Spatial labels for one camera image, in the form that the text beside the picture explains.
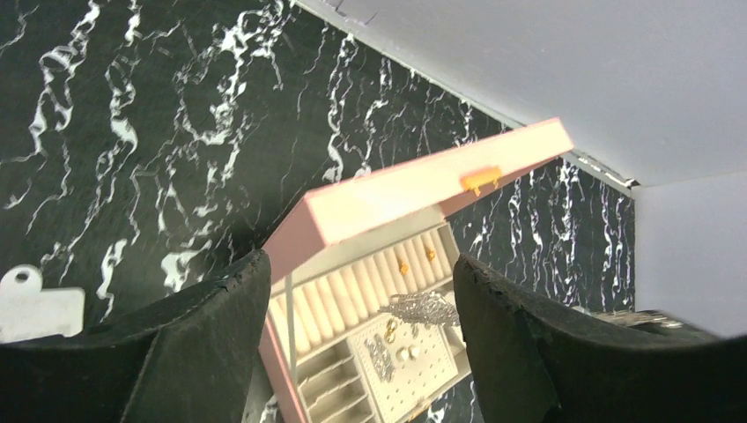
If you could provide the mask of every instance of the marble surface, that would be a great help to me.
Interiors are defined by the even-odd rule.
[[[282,0],[3,1],[0,75],[0,272],[83,287],[86,325],[261,247],[308,189],[507,130]],[[521,284],[632,306],[632,201],[563,160],[451,223]],[[418,421],[482,421],[473,389]],[[280,421],[261,371],[245,421]]]

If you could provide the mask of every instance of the box lid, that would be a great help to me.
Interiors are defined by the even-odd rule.
[[[449,216],[571,149],[556,118],[309,190],[263,246],[272,283],[330,246],[426,207]]]

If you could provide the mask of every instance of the blurred black object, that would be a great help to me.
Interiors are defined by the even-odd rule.
[[[75,337],[0,345],[0,421],[240,421],[269,297],[256,251]]]
[[[487,423],[747,421],[747,338],[606,323],[465,255],[454,285]]]

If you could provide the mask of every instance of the jewelry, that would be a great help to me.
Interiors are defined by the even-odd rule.
[[[392,344],[395,342],[396,335],[392,330],[388,330],[387,333],[384,334],[384,339],[387,341],[387,344]]]
[[[399,326],[399,324],[395,319],[389,319],[389,321],[387,322],[387,332],[394,332],[397,326]]]
[[[392,295],[391,304],[379,311],[390,313],[405,323],[460,326],[456,306],[435,291]]]
[[[397,265],[399,265],[399,272],[402,274],[402,276],[407,274],[407,271],[410,270],[410,266],[407,265],[407,263],[404,262],[403,259],[397,258]]]
[[[432,262],[436,259],[436,252],[428,247],[425,247],[425,256],[428,257],[428,261]]]
[[[405,347],[400,348],[397,350],[397,358],[400,361],[407,361],[407,359],[411,358],[410,351]]]
[[[389,350],[381,340],[380,335],[374,335],[373,340],[367,339],[364,344],[368,349],[368,355],[371,356],[371,363],[376,375],[382,382],[392,382],[395,374],[395,365],[392,362],[392,356]]]
[[[417,360],[420,356],[420,347],[417,345],[410,345],[410,347],[407,349],[408,354],[410,355],[410,360]]]

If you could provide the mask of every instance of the pink jewelry box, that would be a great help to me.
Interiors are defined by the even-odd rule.
[[[393,294],[448,296],[459,251],[446,217],[572,148],[552,119],[308,191],[263,246],[260,354],[285,421],[406,421],[468,375],[458,328],[388,330],[378,308]],[[364,346],[384,332],[394,382]]]

